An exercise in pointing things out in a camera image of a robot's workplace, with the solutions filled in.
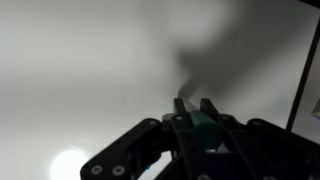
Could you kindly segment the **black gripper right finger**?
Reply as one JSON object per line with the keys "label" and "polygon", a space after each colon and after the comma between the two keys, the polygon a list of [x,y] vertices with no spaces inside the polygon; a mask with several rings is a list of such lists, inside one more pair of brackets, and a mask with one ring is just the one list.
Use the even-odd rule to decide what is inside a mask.
{"label": "black gripper right finger", "polygon": [[222,142],[243,162],[244,180],[319,180],[320,145],[263,119],[241,124],[203,98],[200,110],[222,130]]}

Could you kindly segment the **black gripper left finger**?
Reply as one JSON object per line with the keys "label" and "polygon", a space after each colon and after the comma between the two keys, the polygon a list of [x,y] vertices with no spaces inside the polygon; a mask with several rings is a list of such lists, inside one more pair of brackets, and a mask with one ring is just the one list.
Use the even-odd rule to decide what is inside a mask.
{"label": "black gripper left finger", "polygon": [[155,180],[196,180],[198,140],[182,98],[173,100],[174,113],[163,120],[147,118],[88,160],[81,180],[138,180],[164,152],[172,160]]}

